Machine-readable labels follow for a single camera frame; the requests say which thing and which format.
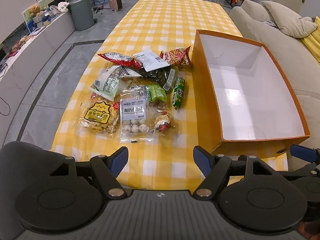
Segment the yellow blanket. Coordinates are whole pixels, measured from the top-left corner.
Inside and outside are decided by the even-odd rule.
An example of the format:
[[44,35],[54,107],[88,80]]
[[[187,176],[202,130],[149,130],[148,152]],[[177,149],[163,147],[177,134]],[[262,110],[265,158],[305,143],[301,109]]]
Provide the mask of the yellow blanket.
[[[132,55],[145,49],[159,54],[162,50],[186,48],[193,45],[196,29],[241,36],[219,4],[201,0],[139,0],[106,38],[97,54],[115,51]],[[81,104],[90,96],[88,87],[101,68],[111,65],[102,57],[93,57],[63,114],[52,150],[73,156],[77,161],[88,161],[93,156],[111,155],[119,147],[127,146],[129,162],[117,178],[122,185],[194,191],[204,176],[192,155],[193,147],[198,145],[192,72],[179,72],[187,83],[183,107],[179,111],[169,109],[177,128],[153,142],[120,144],[119,138],[94,134],[75,124],[81,114]],[[265,161],[274,169],[287,169],[285,154]]]
[[[316,16],[315,23],[320,26],[320,19]],[[299,39],[300,42],[306,46],[315,59],[320,63],[320,27],[305,38]]]

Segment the trash can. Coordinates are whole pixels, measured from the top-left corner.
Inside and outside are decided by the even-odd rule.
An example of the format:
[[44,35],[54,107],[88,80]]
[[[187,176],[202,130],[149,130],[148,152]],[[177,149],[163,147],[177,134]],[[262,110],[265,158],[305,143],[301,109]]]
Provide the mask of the trash can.
[[72,0],[69,6],[77,31],[88,29],[94,24],[89,0]]

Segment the cardboard box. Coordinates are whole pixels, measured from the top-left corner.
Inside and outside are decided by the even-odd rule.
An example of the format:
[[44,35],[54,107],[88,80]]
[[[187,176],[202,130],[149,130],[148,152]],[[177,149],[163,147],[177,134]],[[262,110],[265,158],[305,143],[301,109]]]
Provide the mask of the cardboard box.
[[198,141],[208,152],[274,157],[310,137],[298,99],[264,44],[197,30],[191,61]]

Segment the snack bag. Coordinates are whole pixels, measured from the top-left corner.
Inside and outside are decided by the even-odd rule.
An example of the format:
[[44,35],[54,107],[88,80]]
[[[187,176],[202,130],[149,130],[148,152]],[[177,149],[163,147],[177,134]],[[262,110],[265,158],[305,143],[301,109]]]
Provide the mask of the snack bag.
[[92,92],[110,101],[125,90],[132,78],[141,77],[137,72],[124,66],[114,65],[99,75],[89,88]]
[[134,59],[133,57],[119,54],[116,52],[107,52],[104,54],[98,54],[98,56],[103,57],[104,59],[116,63],[117,65],[131,67],[134,69],[141,69],[141,64]]
[[138,62],[140,62],[146,71],[152,71],[162,67],[167,67],[169,64],[160,58],[151,49],[144,50],[139,53],[135,53],[134,56]]
[[154,108],[166,108],[167,95],[165,90],[159,85],[148,85],[149,106]]
[[94,132],[107,132],[111,135],[116,131],[119,119],[119,102],[112,102],[93,93],[85,103],[79,123]]
[[168,66],[149,72],[142,69],[139,73],[143,78],[157,82],[168,93],[174,87],[178,72],[176,66]]
[[160,58],[163,58],[165,62],[169,63],[169,65],[178,66],[182,68],[183,65],[190,65],[191,61],[189,58],[190,47],[173,49],[170,51],[160,53]]
[[183,91],[186,81],[183,78],[178,78],[173,89],[172,105],[178,110],[182,104]]
[[120,96],[120,142],[152,140],[148,126],[147,88],[130,88]]

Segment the tile floor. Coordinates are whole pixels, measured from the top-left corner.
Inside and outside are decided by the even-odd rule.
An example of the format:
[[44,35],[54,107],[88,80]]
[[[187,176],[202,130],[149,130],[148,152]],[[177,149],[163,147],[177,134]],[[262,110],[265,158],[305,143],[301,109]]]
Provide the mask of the tile floor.
[[[52,55],[27,91],[8,130],[5,143],[15,140],[49,150],[60,119],[88,63],[105,38],[138,0],[123,0],[123,10],[102,10],[98,22],[73,32]],[[226,0],[219,3],[228,13]]]

